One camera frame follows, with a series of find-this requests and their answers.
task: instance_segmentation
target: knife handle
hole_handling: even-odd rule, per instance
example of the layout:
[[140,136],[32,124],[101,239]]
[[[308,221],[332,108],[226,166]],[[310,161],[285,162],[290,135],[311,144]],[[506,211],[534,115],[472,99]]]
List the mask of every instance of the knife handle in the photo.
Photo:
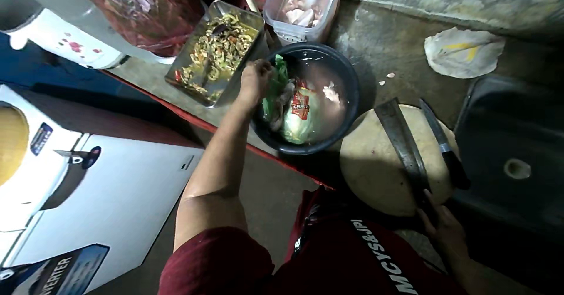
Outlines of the knife handle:
[[448,151],[443,153],[444,162],[447,163],[448,173],[451,178],[451,183],[454,187],[467,190],[470,188],[470,180],[466,176],[466,172],[462,167],[458,157],[453,151]]

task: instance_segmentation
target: knife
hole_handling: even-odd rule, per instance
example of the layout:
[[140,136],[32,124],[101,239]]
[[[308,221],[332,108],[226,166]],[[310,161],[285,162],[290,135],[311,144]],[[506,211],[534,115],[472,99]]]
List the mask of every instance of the knife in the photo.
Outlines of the knife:
[[447,164],[448,173],[451,178],[451,183],[461,190],[467,190],[470,188],[470,180],[468,176],[466,176],[466,172],[462,167],[462,163],[460,163],[459,159],[456,157],[456,154],[452,151],[451,147],[448,145],[448,139],[446,134],[444,133],[437,117],[431,110],[423,99],[419,99],[419,105],[421,106],[421,110],[425,114],[425,118],[431,126],[431,130],[439,143],[439,148],[441,149],[441,154],[443,156],[444,162]]

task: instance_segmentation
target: stir-fried vegetables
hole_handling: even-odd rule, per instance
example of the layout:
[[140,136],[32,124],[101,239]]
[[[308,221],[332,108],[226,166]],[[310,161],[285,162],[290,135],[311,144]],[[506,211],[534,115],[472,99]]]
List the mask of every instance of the stir-fried vegetables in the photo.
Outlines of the stir-fried vegetables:
[[[217,36],[212,36],[213,30],[221,24],[227,25],[227,29]],[[192,82],[192,80],[196,74],[205,71],[204,66],[209,58],[208,52],[211,52],[212,55],[208,81],[216,81],[220,76],[231,77],[253,43],[249,31],[249,28],[240,24],[238,17],[231,14],[214,18],[208,23],[206,35],[201,36],[194,45],[194,51],[190,54],[193,63],[176,73],[177,81],[183,83],[188,89],[206,95],[208,90],[201,86],[201,82]],[[215,101],[219,95],[221,94],[212,93],[208,99]]]

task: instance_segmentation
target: white container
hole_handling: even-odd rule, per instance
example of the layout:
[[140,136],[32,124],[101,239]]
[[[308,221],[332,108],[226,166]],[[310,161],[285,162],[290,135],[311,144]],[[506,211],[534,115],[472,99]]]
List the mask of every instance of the white container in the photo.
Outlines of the white container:
[[324,8],[323,17],[317,26],[309,28],[282,22],[285,20],[281,15],[283,14],[282,9],[286,0],[266,0],[262,14],[264,20],[274,28],[274,32],[278,35],[280,43],[284,46],[303,41],[322,43],[329,35],[331,24],[340,1],[341,0],[319,0],[321,7]]
[[26,25],[5,33],[10,35],[10,46],[14,49],[23,49],[31,40],[46,51],[87,68],[111,68],[125,57],[48,9],[43,9]]

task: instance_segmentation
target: black plastic basin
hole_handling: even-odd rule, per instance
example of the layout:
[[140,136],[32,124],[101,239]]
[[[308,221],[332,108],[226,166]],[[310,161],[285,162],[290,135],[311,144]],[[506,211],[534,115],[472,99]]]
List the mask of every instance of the black plastic basin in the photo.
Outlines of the black plastic basin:
[[346,98],[349,102],[345,120],[342,125],[326,140],[315,144],[296,145],[284,140],[279,133],[273,133],[263,119],[262,104],[257,107],[253,115],[251,126],[258,137],[269,147],[279,152],[292,155],[307,155],[319,152],[330,147],[333,143],[344,137],[356,119],[356,112],[359,104],[359,83],[358,76],[347,58],[329,46],[317,43],[296,43],[280,48],[272,52],[267,58],[274,64],[275,56],[279,54],[288,61],[288,68],[292,67],[292,60],[307,58],[320,58],[320,61],[328,68],[331,68],[336,75],[341,77],[344,83]]

